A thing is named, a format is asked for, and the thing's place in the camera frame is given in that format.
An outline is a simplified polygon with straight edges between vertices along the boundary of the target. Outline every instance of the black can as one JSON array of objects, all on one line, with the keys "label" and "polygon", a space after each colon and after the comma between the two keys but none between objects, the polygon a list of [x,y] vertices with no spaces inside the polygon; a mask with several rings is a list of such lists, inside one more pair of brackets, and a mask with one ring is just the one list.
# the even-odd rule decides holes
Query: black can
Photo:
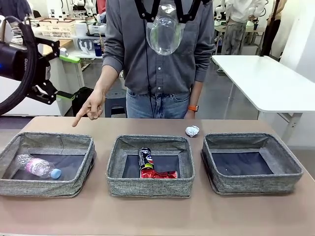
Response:
[{"label": "black can", "polygon": [[151,156],[151,149],[143,147],[139,149],[139,167],[140,170],[154,170],[153,159]]},{"label": "black can", "polygon": [[101,57],[102,56],[102,47],[100,45],[100,41],[94,40],[93,43],[94,43],[95,56]]}]

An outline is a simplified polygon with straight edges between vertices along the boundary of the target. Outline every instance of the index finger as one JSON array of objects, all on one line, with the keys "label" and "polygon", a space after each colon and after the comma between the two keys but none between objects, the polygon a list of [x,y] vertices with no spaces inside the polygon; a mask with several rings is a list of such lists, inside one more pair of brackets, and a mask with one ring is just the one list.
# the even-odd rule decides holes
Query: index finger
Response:
[{"label": "index finger", "polygon": [[79,123],[80,119],[87,113],[87,109],[85,106],[83,106],[79,112],[77,113],[77,115],[74,118],[74,121],[72,123],[72,127],[76,127],[77,124]]}]

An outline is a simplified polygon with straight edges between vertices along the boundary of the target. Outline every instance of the orange watch strap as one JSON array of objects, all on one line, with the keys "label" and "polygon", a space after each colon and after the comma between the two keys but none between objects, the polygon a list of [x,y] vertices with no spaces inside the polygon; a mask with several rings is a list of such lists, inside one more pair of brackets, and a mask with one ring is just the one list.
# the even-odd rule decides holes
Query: orange watch strap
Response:
[{"label": "orange watch strap", "polygon": [[191,111],[196,112],[196,111],[197,111],[197,106],[191,106],[191,105],[189,105],[189,106],[188,106],[188,110],[191,110]]}]

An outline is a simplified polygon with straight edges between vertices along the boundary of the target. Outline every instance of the blue can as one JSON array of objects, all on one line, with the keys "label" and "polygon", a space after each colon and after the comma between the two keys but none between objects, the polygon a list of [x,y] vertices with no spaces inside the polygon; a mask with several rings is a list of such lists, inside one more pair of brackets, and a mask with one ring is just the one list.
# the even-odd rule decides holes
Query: blue can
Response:
[{"label": "blue can", "polygon": [[102,47],[100,45],[100,41],[94,40],[93,43],[94,43],[95,56],[101,57],[102,56]]}]

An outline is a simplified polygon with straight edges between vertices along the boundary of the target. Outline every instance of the crumpled paper ball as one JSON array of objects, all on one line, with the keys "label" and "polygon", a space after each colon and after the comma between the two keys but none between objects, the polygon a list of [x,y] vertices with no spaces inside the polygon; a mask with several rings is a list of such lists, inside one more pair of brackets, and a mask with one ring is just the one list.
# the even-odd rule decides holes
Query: crumpled paper ball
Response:
[{"label": "crumpled paper ball", "polygon": [[199,133],[199,128],[195,125],[186,128],[186,134],[193,137]]}]

